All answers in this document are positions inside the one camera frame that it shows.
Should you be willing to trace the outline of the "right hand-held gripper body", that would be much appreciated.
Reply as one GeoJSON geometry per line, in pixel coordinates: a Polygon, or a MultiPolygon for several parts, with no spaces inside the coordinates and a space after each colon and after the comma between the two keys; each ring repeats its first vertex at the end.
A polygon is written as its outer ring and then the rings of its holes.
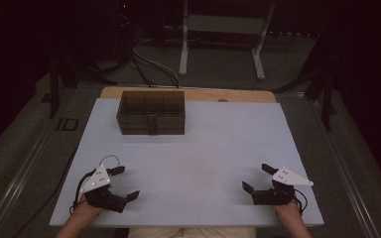
{"type": "Polygon", "coordinates": [[[281,167],[272,176],[272,187],[267,190],[255,190],[251,194],[255,205],[284,205],[296,198],[296,185],[313,186],[308,178],[281,167]]]}

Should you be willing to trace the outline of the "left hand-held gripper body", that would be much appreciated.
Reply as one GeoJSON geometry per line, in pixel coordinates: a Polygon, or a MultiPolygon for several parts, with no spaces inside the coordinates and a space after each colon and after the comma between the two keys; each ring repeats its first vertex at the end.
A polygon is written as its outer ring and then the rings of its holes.
{"type": "Polygon", "coordinates": [[[115,195],[109,190],[110,177],[107,168],[99,166],[79,191],[86,197],[90,205],[122,213],[128,201],[125,197],[115,195]]]}

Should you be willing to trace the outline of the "dark transparent drawer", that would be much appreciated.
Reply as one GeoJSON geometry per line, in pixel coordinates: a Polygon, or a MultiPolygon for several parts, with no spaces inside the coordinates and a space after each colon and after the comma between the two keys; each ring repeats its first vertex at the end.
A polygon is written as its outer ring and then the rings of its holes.
{"type": "Polygon", "coordinates": [[[122,129],[122,135],[183,135],[184,129],[122,129]]]}

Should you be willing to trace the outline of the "dark transparent drawer box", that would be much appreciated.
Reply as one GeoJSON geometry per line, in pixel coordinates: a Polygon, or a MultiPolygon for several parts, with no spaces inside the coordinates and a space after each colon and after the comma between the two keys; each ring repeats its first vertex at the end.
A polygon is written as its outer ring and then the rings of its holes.
{"type": "Polygon", "coordinates": [[[124,91],[116,119],[122,129],[185,129],[183,91],[124,91]]]}

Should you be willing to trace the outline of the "person's right hand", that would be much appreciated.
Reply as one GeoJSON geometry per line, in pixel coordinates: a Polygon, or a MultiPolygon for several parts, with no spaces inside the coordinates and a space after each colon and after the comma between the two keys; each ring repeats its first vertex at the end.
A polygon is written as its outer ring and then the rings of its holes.
{"type": "Polygon", "coordinates": [[[299,204],[294,199],[288,204],[274,205],[273,209],[282,221],[300,220],[302,217],[299,210],[299,204]]]}

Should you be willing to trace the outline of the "person's left hand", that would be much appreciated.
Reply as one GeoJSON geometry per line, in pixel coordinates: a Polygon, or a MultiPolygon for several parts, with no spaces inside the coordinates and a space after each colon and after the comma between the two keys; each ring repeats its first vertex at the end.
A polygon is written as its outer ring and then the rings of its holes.
{"type": "Polygon", "coordinates": [[[103,211],[102,208],[98,208],[98,207],[94,207],[90,205],[86,197],[83,195],[80,198],[79,202],[77,203],[76,207],[74,208],[72,215],[81,220],[93,220],[102,211],[103,211]]]}

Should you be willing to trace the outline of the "white table cover board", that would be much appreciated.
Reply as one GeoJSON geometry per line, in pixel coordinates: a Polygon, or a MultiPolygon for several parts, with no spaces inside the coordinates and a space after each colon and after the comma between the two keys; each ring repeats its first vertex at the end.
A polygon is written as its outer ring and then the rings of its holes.
{"type": "Polygon", "coordinates": [[[122,213],[105,211],[96,227],[273,226],[271,207],[255,205],[242,188],[272,185],[261,167],[306,171],[278,103],[198,102],[186,105],[183,135],[122,135],[116,99],[95,102],[50,220],[69,216],[79,180],[99,165],[125,166],[111,192],[139,190],[122,213]]]}

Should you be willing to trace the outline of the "person's beige trousers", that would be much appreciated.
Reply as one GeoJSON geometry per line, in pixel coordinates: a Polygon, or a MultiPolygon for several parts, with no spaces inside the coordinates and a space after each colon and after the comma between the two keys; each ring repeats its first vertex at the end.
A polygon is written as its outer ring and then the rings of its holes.
{"type": "Polygon", "coordinates": [[[127,238],[256,238],[251,227],[131,228],[127,238]]]}

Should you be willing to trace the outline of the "black stand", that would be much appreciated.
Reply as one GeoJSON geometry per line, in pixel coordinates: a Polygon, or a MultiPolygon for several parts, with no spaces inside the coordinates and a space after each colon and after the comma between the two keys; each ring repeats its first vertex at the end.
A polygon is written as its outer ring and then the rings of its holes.
{"type": "Polygon", "coordinates": [[[114,81],[108,80],[70,56],[50,56],[50,92],[44,97],[44,100],[50,103],[50,119],[56,116],[61,105],[60,81],[68,88],[75,88],[78,85],[78,79],[74,74],[76,69],[103,85],[115,85],[114,81]]]}
{"type": "Polygon", "coordinates": [[[330,115],[332,111],[333,77],[338,64],[334,40],[335,34],[323,30],[318,35],[297,78],[273,90],[274,93],[284,93],[310,80],[311,84],[305,91],[305,98],[306,100],[318,100],[322,96],[320,119],[328,131],[331,130],[330,115]]]}

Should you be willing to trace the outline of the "white metal stand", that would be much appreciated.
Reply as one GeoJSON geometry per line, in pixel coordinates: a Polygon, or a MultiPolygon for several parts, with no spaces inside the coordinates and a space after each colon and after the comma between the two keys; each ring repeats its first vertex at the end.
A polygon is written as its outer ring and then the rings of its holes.
{"type": "Polygon", "coordinates": [[[189,0],[184,0],[183,13],[183,39],[180,57],[179,74],[188,73],[189,59],[189,31],[201,31],[211,33],[245,34],[257,35],[258,44],[251,50],[256,77],[264,80],[266,73],[261,61],[261,50],[263,48],[270,21],[275,10],[275,4],[270,3],[266,16],[263,18],[242,18],[215,15],[196,15],[189,13],[189,0]]]}

